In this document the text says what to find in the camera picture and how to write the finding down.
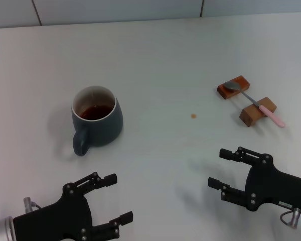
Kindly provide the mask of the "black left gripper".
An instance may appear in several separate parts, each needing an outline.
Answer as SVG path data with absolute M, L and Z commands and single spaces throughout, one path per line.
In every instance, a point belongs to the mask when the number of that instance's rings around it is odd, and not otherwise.
M 117 184 L 117 175 L 101 178 L 97 172 L 63 187 L 61 198 L 49 206 L 23 214 L 13 219 L 17 241 L 74 241 L 92 239 L 117 239 L 120 226 L 133 222 L 133 212 L 97 226 L 92 225 L 92 215 L 85 194 Z

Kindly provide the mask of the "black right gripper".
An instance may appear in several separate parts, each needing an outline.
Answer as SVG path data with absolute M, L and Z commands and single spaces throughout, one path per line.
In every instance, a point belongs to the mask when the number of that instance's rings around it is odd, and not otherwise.
M 276 169 L 270 154 L 238 147 L 234 153 L 220 149 L 219 157 L 252 166 L 244 191 L 232 188 L 217 179 L 208 178 L 209 187 L 221 190 L 221 200 L 246 207 L 250 211 L 257 211 L 265 203 L 289 210 L 301 210 L 301 178 Z

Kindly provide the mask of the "grey cup with tea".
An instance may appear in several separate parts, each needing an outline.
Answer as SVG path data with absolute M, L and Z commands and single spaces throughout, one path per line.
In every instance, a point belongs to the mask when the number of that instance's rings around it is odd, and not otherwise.
M 71 111 L 75 129 L 73 149 L 77 156 L 84 156 L 90 147 L 111 143 L 122 131 L 121 107 L 106 87 L 89 86 L 78 92 Z

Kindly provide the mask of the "pink handled metal spoon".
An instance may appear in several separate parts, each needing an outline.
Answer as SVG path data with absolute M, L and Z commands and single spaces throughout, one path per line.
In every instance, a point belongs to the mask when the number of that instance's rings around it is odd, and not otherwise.
M 224 87 L 229 90 L 239 91 L 242 93 L 247 99 L 249 99 L 255 106 L 257 106 L 262 113 L 264 113 L 268 118 L 270 118 L 278 127 L 285 128 L 285 123 L 278 118 L 273 112 L 271 112 L 269 109 L 267 109 L 264 105 L 259 104 L 257 101 L 255 101 L 253 98 L 251 98 L 249 95 L 247 95 L 241 88 L 240 84 L 233 81 L 225 82 Z

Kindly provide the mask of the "light brown arched wooden block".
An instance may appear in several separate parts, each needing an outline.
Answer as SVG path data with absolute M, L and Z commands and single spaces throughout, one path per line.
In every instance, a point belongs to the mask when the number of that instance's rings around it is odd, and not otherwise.
M 258 103 L 266 107 L 271 112 L 275 112 L 277 108 L 277 106 L 268 97 L 259 100 Z M 254 104 L 244 108 L 239 116 L 247 127 L 254 126 L 258 120 L 264 117 L 266 117 L 266 115 Z

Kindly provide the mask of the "reddish flat wooden block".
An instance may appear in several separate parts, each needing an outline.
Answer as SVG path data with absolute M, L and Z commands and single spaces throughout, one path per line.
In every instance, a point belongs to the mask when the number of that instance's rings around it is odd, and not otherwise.
M 242 76 L 238 76 L 232 80 L 229 80 L 228 82 L 234 82 L 238 83 L 243 91 L 247 90 L 250 87 L 250 83 Z M 224 86 L 223 84 L 220 84 L 217 87 L 217 92 L 222 96 L 224 99 L 229 99 L 231 97 L 234 97 L 240 93 L 238 90 L 229 90 Z

